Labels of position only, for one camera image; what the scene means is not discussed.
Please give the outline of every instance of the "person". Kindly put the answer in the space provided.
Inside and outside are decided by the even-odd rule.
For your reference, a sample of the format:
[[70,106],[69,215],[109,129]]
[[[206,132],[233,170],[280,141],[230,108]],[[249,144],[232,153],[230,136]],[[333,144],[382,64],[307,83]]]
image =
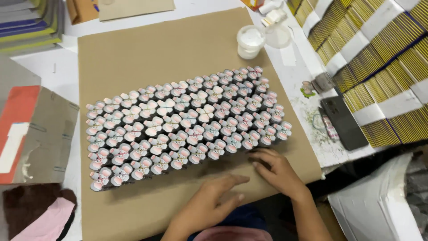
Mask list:
[[[297,236],[300,241],[332,241],[321,219],[312,195],[305,184],[294,172],[288,160],[274,150],[257,148],[250,152],[250,157],[270,165],[270,170],[260,162],[253,162],[256,171],[273,187],[291,199],[296,220]],[[244,200],[244,194],[237,194],[230,200],[219,204],[219,198],[234,186],[246,183],[249,177],[226,175],[206,181],[189,200],[189,202],[171,220],[161,241],[272,241],[270,234],[255,228],[260,222],[254,215],[246,215],[246,225],[222,225]]]

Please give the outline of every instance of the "bundle of pencils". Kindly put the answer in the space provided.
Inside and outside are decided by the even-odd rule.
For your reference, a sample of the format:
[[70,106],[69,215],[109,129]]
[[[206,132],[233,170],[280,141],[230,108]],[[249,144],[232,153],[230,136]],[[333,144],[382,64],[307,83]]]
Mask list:
[[269,91],[262,68],[218,73],[88,105],[89,166],[99,171],[91,173],[92,190],[110,190],[287,139],[291,125],[280,124],[283,107]]

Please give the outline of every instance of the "brown cloth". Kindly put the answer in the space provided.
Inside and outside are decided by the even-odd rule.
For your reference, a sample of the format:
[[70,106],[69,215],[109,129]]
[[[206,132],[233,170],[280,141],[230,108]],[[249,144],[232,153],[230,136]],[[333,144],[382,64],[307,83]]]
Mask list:
[[3,208],[9,224],[9,240],[36,221],[59,197],[77,204],[74,192],[70,189],[61,190],[58,183],[19,186],[4,191]]

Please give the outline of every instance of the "glue container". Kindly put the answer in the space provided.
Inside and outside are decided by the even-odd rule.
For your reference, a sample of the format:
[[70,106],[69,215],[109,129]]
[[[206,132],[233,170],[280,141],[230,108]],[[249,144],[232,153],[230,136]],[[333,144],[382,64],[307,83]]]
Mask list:
[[238,31],[236,39],[238,41],[238,55],[243,59],[251,60],[259,54],[260,49],[265,45],[266,34],[263,28],[248,25]]

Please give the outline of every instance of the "hand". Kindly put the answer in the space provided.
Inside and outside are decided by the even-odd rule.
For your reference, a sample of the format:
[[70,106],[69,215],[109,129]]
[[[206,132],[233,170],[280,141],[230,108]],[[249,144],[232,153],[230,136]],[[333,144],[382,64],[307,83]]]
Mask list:
[[226,175],[203,183],[186,206],[172,219],[162,240],[169,240],[169,237],[178,240],[178,233],[181,234],[180,238],[187,239],[191,234],[223,221],[240,205],[244,195],[237,194],[223,204],[219,204],[219,198],[234,186],[249,180],[250,178],[245,176]]
[[267,148],[257,148],[250,152],[250,157],[261,159],[270,165],[270,170],[268,170],[261,163],[253,162],[257,172],[284,195],[296,200],[309,191],[294,172],[287,158],[278,152]]

